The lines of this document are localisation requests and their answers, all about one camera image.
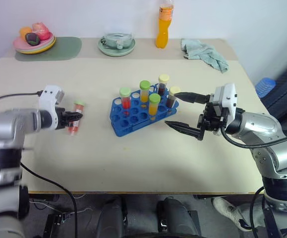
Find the table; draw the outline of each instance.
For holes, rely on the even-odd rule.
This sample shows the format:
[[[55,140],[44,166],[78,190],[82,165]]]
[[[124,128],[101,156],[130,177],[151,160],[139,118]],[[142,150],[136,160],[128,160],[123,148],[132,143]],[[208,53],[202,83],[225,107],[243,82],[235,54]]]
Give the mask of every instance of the table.
[[[230,70],[224,74],[200,60],[183,58],[179,40],[157,49],[153,39],[137,39],[135,50],[121,58],[103,55],[98,39],[82,38],[79,55],[65,61],[20,62],[10,49],[0,59],[0,95],[35,92],[47,84],[60,86],[65,96],[60,106],[73,109],[75,99],[87,103],[77,135],[67,129],[28,135],[22,162],[33,171],[74,192],[148,192],[227,194],[253,193],[262,185],[249,150],[229,144],[206,132],[203,141],[180,134],[159,121],[124,137],[117,137],[109,113],[118,90],[137,90],[141,80],[157,83],[170,75],[169,86],[200,94],[234,82],[238,107],[265,112],[254,86],[224,40],[202,40],[216,47]],[[0,101],[0,111],[37,107],[35,96]],[[204,105],[180,102],[168,120],[196,126]],[[58,192],[57,187],[23,172],[31,193]]]

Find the test tube rack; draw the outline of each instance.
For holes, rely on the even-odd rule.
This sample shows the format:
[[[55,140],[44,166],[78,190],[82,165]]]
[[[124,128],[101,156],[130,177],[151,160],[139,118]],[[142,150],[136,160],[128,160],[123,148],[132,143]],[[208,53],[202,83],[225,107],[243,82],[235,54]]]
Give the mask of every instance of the test tube rack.
[[[155,84],[150,87],[149,95],[157,92],[157,85],[158,84]],[[178,101],[175,102],[172,108],[168,108],[166,106],[168,94],[169,91],[166,89],[164,95],[161,97],[158,112],[155,116],[151,116],[148,113],[149,103],[141,103],[140,90],[131,93],[130,109],[126,110],[122,107],[120,97],[113,99],[110,120],[115,134],[117,136],[124,136],[174,115],[176,113],[176,108],[178,107]]]

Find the test tube cap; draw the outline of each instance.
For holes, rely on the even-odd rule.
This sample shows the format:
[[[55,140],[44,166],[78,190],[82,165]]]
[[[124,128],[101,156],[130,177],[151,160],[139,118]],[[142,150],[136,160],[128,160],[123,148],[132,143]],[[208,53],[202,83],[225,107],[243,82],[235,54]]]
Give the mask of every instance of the test tube cap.
[[[140,82],[140,89],[142,90],[149,90],[151,86],[151,83],[148,80],[142,80]]]
[[[167,74],[161,74],[159,76],[159,83],[167,83],[170,79],[170,76],[168,76]]]
[[[121,96],[121,97],[126,98],[126,97],[129,97],[129,96],[130,96],[130,94],[131,94],[131,89],[130,89],[130,88],[127,88],[127,87],[122,87],[122,88],[120,88],[119,93],[120,93],[120,96]]]
[[[82,106],[85,105],[85,103],[83,101],[79,101],[79,100],[74,101],[74,104],[82,105]]]
[[[161,101],[161,96],[159,94],[157,94],[157,93],[150,94],[150,96],[149,96],[149,102],[150,103],[155,104],[155,103],[159,103],[160,101]]]
[[[181,89],[177,86],[172,86],[170,88],[170,95],[171,96],[174,96],[175,93],[180,93],[181,92]]]

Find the blue object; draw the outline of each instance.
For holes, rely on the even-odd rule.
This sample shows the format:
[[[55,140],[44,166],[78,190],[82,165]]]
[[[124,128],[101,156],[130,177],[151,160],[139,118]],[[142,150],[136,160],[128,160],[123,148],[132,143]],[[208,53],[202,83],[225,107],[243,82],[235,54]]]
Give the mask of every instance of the blue object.
[[[149,94],[157,92],[157,85],[150,87]],[[148,113],[149,103],[141,103],[140,90],[131,93],[131,108],[127,110],[122,107],[120,97],[115,98],[110,111],[110,120],[115,134],[124,136],[175,114],[178,101],[175,102],[172,108],[168,108],[166,106],[168,94],[169,91],[166,89],[165,94],[161,97],[158,112],[155,116],[150,116]]]
[[[184,57],[189,60],[202,60],[222,73],[229,69],[225,58],[211,45],[201,43],[199,40],[182,39],[181,49],[186,51]]]
[[[276,86],[276,82],[270,78],[263,78],[256,85],[256,92],[259,98],[265,97],[274,87]]]

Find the light blue towel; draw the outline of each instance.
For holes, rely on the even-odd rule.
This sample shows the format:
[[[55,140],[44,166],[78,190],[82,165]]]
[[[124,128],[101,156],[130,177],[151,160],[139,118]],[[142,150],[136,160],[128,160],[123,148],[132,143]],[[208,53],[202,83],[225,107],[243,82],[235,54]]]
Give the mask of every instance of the light blue towel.
[[[199,40],[182,39],[181,49],[186,51],[184,57],[189,60],[202,60],[222,73],[229,69],[225,58],[211,45],[201,43]]]

